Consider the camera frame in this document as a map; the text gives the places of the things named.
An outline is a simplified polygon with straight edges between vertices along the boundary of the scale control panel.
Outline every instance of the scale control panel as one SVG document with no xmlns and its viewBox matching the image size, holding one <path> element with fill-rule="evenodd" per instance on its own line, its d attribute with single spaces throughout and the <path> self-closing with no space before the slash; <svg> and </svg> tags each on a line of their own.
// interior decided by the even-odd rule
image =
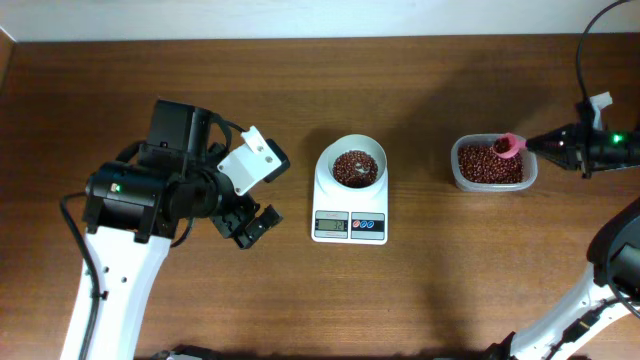
<svg viewBox="0 0 640 360">
<path fill-rule="evenodd" d="M 381 213 L 316 211 L 314 235 L 318 238 L 384 240 L 385 218 Z"/>
</svg>

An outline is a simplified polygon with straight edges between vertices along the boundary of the clear plastic container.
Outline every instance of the clear plastic container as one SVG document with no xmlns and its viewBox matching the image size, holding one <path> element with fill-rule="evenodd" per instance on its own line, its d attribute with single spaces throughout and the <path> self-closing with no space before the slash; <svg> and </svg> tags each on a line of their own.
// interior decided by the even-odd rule
<svg viewBox="0 0 640 360">
<path fill-rule="evenodd" d="M 451 168 L 453 176 L 456 178 L 456 186 L 462 191 L 475 192 L 502 192 L 524 190 L 531 186 L 538 177 L 538 161 L 536 156 L 525 149 L 520 150 L 522 156 L 523 181 L 517 184 L 480 184 L 474 183 L 462 176 L 458 164 L 458 148 L 467 145 L 493 145 L 502 134 L 477 134 L 463 136 L 453 145 L 451 149 Z"/>
</svg>

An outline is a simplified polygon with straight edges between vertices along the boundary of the white wall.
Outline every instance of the white wall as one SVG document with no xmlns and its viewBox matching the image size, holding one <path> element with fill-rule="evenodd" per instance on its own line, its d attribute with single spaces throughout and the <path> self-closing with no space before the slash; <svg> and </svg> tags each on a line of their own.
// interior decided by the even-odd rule
<svg viewBox="0 0 640 360">
<path fill-rule="evenodd" d="M 578 33 L 613 0 L 0 0 L 17 41 Z M 640 1 L 595 31 L 640 31 Z"/>
</svg>

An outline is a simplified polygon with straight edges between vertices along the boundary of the green led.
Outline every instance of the green led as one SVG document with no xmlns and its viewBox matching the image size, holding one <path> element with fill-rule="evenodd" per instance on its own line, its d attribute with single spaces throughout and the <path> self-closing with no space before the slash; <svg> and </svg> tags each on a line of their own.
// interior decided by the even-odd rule
<svg viewBox="0 0 640 360">
<path fill-rule="evenodd" d="M 624 137 L 622 135 L 619 134 L 614 134 L 613 135 L 613 143 L 617 144 L 619 142 L 621 142 L 622 140 L 624 140 Z"/>
</svg>

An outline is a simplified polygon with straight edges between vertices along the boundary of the pink scoop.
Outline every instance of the pink scoop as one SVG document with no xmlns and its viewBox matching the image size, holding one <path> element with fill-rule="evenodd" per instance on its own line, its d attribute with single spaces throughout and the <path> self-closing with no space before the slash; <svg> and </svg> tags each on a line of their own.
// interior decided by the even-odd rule
<svg viewBox="0 0 640 360">
<path fill-rule="evenodd" d="M 503 136 L 501 136 L 499 139 L 504 139 L 504 138 L 507 138 L 509 140 L 509 150 L 507 150 L 506 152 L 503 152 L 502 154 L 500 154 L 496 151 L 494 146 L 491 146 L 491 149 L 493 150 L 494 153 L 496 153 L 496 155 L 498 155 L 498 157 L 501 157 L 503 159 L 510 159 L 516 156 L 516 154 L 518 153 L 518 151 L 520 151 L 520 149 L 527 148 L 527 141 L 518 139 L 512 133 L 506 133 Z"/>
</svg>

